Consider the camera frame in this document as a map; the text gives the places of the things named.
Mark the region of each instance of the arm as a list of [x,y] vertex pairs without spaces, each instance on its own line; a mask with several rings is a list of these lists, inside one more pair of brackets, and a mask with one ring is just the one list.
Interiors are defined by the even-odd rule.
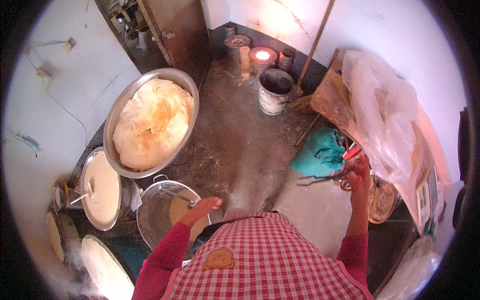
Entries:
[[347,164],[346,171],[345,180],[352,187],[352,216],[337,259],[343,262],[355,280],[367,286],[368,192],[371,180],[368,158],[357,158],[353,163]]
[[150,256],[144,260],[135,283],[133,300],[160,299],[167,289],[173,270],[180,268],[187,250],[190,229],[210,209],[218,209],[222,199],[210,197],[202,199],[158,243]]

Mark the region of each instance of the candle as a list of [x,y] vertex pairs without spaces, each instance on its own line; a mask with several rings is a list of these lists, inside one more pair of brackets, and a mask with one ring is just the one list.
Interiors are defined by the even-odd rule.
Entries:
[[267,60],[270,57],[270,54],[268,54],[268,52],[265,52],[265,51],[259,51],[255,56],[259,60]]

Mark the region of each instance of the teal cloth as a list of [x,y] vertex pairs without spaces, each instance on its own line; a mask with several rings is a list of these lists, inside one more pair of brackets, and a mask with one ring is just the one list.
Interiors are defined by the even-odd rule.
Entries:
[[338,129],[322,128],[308,135],[290,168],[305,176],[331,176],[344,163],[344,146],[338,144]]

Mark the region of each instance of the white container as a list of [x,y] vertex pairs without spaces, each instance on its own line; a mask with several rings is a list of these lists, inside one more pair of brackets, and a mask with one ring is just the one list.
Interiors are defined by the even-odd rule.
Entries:
[[282,113],[293,96],[293,78],[285,71],[267,69],[260,74],[258,105],[269,116]]

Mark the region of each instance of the wooden stick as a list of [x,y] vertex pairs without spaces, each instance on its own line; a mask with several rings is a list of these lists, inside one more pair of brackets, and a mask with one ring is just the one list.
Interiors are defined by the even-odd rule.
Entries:
[[305,76],[305,73],[307,72],[308,66],[310,65],[310,62],[312,61],[313,54],[315,52],[315,49],[317,49],[317,44],[318,41],[320,40],[320,36],[322,35],[322,32],[324,31],[325,24],[327,23],[328,17],[330,16],[330,13],[332,12],[333,5],[335,3],[335,0],[330,0],[327,6],[327,10],[325,11],[324,18],[322,19],[322,23],[320,24],[320,28],[318,28],[318,33],[317,36],[315,37],[315,40],[313,41],[312,49],[310,50],[310,54],[307,57],[307,61],[305,62],[305,65],[303,66],[303,70],[301,71],[300,77],[297,80],[297,88],[300,88],[300,84],[303,81],[303,77]]

